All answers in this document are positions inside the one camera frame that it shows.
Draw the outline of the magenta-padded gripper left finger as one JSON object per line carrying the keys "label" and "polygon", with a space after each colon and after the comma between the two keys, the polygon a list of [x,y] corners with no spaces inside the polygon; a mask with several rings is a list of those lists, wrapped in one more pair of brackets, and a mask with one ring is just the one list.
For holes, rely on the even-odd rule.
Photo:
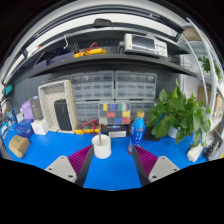
{"label": "magenta-padded gripper left finger", "polygon": [[46,171],[79,186],[83,186],[93,155],[93,146],[87,146],[70,156],[59,156],[46,168]]}

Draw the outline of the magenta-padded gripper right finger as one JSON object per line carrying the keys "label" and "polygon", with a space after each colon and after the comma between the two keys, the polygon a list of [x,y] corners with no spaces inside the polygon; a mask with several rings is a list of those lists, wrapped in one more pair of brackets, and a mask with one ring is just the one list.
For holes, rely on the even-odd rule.
{"label": "magenta-padded gripper right finger", "polygon": [[157,157],[136,145],[132,147],[132,156],[142,186],[179,171],[179,168],[166,156]]}

